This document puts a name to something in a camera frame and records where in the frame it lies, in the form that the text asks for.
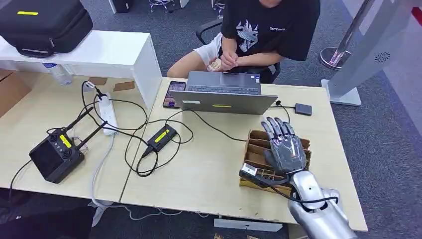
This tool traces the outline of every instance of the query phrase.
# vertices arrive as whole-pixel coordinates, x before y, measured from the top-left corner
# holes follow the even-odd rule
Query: graphic print
[[[252,25],[248,20],[246,20],[246,23],[243,26],[240,21],[236,26],[236,30],[237,35],[243,39],[242,44],[239,45],[240,50],[243,52],[246,52],[258,42],[258,24],[256,24],[255,28],[252,30]]]

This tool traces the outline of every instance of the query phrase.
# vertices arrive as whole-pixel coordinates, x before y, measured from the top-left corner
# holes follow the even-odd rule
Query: water bottle
[[[62,86],[69,85],[72,82],[72,76],[60,64],[42,63],[45,68],[53,75],[53,78]]]

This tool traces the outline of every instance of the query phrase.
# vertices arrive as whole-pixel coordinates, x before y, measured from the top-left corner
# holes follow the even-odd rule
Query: robotic arm
[[[256,174],[257,169],[245,164],[239,175],[262,188],[271,187],[289,198],[288,208],[293,218],[312,239],[356,239],[349,221],[341,209],[340,194],[333,189],[323,189],[314,175],[305,170],[306,157],[299,137],[287,122],[267,117],[261,122],[270,138],[271,150],[265,159],[284,180],[273,181]],[[292,193],[284,195],[275,185],[290,185]]]

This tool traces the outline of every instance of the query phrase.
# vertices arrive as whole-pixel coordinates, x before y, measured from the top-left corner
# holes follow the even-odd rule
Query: person's hand
[[[221,67],[221,60],[217,57],[211,59],[207,65],[207,70],[212,72],[223,72],[224,70]]]
[[[235,52],[224,51],[221,55],[221,67],[228,71],[237,66],[237,54]]]

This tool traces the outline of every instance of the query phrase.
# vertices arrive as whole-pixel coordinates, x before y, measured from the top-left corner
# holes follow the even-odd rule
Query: yellow tag
[[[231,106],[224,106],[224,105],[212,105],[213,107],[222,107],[222,108],[231,108]]]
[[[70,148],[71,147],[71,144],[68,142],[68,140],[65,138],[65,136],[64,135],[60,135],[60,139],[63,141],[63,143],[68,147],[68,148]]]
[[[33,15],[33,16],[38,15],[37,12],[33,12],[33,11],[18,11],[17,14],[19,14],[19,15]]]
[[[168,132],[170,132],[170,130],[163,132],[160,136],[158,136],[158,138],[154,140],[154,142],[158,143]]]

